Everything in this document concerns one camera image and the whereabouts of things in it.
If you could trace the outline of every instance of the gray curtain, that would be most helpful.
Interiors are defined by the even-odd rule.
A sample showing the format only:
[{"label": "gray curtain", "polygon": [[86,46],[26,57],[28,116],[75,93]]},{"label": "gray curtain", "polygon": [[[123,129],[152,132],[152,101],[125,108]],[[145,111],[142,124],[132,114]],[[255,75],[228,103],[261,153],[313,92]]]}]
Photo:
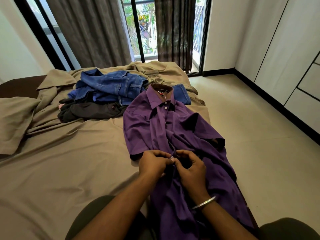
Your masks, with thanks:
[{"label": "gray curtain", "polygon": [[191,71],[196,0],[154,0],[154,7],[158,61]]},{"label": "gray curtain", "polygon": [[133,59],[120,0],[46,0],[81,67],[108,68]]}]

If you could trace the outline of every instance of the white wardrobe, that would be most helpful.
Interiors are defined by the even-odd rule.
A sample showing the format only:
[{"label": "white wardrobe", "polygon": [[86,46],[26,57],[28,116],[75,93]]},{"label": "white wardrobe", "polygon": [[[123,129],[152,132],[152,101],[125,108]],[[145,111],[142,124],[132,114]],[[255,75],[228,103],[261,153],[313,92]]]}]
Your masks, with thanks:
[{"label": "white wardrobe", "polygon": [[255,0],[235,68],[320,133],[320,0]]}]

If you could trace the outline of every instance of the blue cloth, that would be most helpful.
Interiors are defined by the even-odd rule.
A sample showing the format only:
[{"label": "blue cloth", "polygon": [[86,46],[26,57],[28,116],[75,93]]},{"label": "blue cloth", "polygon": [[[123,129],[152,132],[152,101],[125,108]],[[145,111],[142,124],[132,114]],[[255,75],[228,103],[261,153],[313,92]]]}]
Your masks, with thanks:
[{"label": "blue cloth", "polygon": [[185,105],[191,104],[191,99],[183,84],[173,86],[173,95],[175,100],[182,102]]},{"label": "blue cloth", "polygon": [[98,69],[81,73],[81,78],[75,85],[75,90],[68,96],[75,101],[85,99],[92,92],[93,101],[118,102],[129,105],[142,91],[148,80],[128,71],[115,71],[102,74]]}]

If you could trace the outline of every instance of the dark green pants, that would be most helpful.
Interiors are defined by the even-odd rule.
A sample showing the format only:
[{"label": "dark green pants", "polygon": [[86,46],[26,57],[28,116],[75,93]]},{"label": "dark green pants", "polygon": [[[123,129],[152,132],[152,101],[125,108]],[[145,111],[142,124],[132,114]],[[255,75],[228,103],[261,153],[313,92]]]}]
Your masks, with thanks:
[{"label": "dark green pants", "polygon": [[[90,202],[75,218],[65,240],[74,238],[112,199],[105,195]],[[265,224],[259,228],[261,240],[320,240],[320,236],[310,226],[292,218]],[[126,235],[126,240],[155,240],[154,231],[144,215],[139,212]]]}]

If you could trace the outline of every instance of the bedsheet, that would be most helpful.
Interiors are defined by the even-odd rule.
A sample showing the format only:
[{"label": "bedsheet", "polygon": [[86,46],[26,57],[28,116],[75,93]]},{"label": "bedsheet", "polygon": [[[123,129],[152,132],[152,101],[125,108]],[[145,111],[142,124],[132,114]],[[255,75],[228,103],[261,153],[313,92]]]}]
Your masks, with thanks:
[{"label": "bedsheet", "polygon": [[[38,88],[40,102],[18,150],[0,157],[1,239],[64,239],[88,203],[118,194],[138,176],[122,118],[64,124],[57,118],[59,100],[67,97],[80,73],[90,69],[51,70]],[[204,102],[174,62],[135,62],[99,70],[128,70],[150,83],[182,83],[192,102],[188,108],[210,123]]]}]

